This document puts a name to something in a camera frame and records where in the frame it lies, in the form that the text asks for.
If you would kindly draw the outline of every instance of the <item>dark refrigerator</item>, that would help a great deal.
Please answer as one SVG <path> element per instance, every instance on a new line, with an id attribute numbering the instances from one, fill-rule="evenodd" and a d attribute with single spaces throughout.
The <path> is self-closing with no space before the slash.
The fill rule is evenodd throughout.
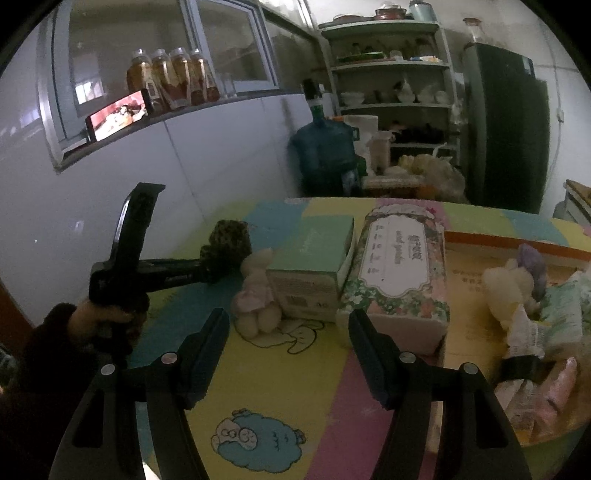
<path id="1" fill-rule="evenodd" d="M 538 213 L 548 166 L 545 82 L 532 61 L 486 44 L 464 52 L 470 148 L 466 194 L 471 203 Z"/>

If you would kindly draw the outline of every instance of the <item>hand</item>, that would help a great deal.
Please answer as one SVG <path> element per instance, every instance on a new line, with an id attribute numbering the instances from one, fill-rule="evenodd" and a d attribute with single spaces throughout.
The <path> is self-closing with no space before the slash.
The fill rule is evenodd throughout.
<path id="1" fill-rule="evenodd" d="M 82 301 L 68 321 L 67 331 L 71 342 L 76 346 L 84 346 L 97 334 L 103 322 L 127 323 L 127 340 L 135 346 L 139 334 L 146 321 L 146 312 L 126 313 L 120 307 L 100 306 L 86 299 Z"/>

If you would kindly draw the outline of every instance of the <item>white wall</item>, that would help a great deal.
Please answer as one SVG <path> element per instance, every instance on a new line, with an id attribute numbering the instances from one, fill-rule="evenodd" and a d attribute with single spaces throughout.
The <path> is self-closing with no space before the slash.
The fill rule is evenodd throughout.
<path id="1" fill-rule="evenodd" d="M 38 111 L 38 30 L 0 78 L 0 279 L 33 324 L 87 292 L 122 202 L 139 181 L 164 183 L 144 256 L 172 253 L 227 202 L 298 196 L 287 142 L 311 121 L 303 95 L 220 105 L 152 125 L 57 174 Z"/>
<path id="2" fill-rule="evenodd" d="M 591 92 L 564 47 L 539 18 L 519 0 L 429 0 L 443 25 L 456 71 L 462 71 L 462 49 L 469 37 L 462 19 L 480 18 L 490 43 L 507 48 L 534 62 L 536 76 L 547 82 L 550 103 L 550 158 L 548 180 L 540 214 L 551 217 L 564 199 L 564 181 L 591 185 Z M 372 16 L 381 2 L 374 0 L 309 0 L 318 23 L 335 15 Z M 558 145 L 558 96 L 564 112 Z"/>

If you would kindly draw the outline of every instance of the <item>smartphone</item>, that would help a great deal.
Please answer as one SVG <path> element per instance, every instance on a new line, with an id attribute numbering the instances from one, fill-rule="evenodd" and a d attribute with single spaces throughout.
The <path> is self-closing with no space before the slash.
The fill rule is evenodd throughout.
<path id="1" fill-rule="evenodd" d="M 153 112 L 146 89 L 138 90 L 86 117 L 90 141 L 103 140 Z"/>

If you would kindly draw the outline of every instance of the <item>green box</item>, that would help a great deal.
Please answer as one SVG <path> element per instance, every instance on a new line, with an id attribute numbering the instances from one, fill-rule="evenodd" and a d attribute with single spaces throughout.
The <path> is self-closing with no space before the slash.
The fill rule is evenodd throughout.
<path id="1" fill-rule="evenodd" d="M 292 318 L 334 322 L 355 247 L 351 215 L 302 217 L 267 268 L 275 300 Z"/>

